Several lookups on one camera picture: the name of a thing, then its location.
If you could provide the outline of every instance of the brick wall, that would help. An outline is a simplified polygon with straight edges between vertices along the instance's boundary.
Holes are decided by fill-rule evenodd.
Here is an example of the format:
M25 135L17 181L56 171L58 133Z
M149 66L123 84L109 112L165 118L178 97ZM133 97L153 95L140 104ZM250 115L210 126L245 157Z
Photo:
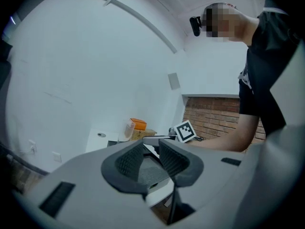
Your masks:
M238 98L190 97L183 121L190 120L198 136L212 139L237 127L238 112ZM265 131L259 121L252 143L262 142L264 139Z

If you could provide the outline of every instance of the black t-shirt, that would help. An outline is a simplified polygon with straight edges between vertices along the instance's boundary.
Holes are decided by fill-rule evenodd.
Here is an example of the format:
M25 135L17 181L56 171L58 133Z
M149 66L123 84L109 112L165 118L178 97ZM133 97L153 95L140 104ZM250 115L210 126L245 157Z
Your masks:
M263 11L258 17L260 21L247 51L246 66L239 76L239 113L259 116L266 135L285 125L270 88L299 43L289 15L280 10L271 11Z

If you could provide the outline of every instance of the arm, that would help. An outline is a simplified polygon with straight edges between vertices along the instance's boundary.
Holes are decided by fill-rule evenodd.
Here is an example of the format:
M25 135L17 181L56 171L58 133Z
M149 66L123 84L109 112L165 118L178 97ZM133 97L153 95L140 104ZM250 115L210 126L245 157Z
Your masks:
M238 126L231 133L215 139L201 142L191 141L187 144L218 150L242 152L251 144L257 129L258 121L258 116L240 114Z

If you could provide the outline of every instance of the small sign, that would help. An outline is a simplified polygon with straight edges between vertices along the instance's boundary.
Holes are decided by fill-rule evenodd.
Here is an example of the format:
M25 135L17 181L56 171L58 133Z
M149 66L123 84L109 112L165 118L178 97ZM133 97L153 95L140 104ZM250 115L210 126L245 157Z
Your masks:
M178 140L182 143L185 143L197 136L189 120L174 126L174 129L177 133Z

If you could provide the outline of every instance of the wall switch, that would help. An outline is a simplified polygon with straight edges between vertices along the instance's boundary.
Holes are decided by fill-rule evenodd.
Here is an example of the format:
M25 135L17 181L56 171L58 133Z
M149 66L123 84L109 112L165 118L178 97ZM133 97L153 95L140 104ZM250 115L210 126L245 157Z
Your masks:
M29 139L29 145L30 145L30 150L31 151L33 151L34 153L37 152L36 143L33 140Z
M55 152L52 152L52 153L53 153L53 159L54 159L55 161L61 163L61 154L55 153Z

